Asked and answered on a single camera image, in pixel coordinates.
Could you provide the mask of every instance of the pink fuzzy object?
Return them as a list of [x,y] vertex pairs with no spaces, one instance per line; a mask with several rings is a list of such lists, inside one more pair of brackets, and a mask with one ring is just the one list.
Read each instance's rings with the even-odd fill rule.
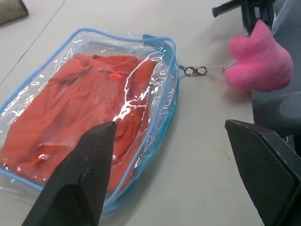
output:
[[228,85],[236,89],[270,92],[286,87],[293,76],[290,54],[258,20],[250,37],[236,37],[229,51],[238,63],[226,71]]

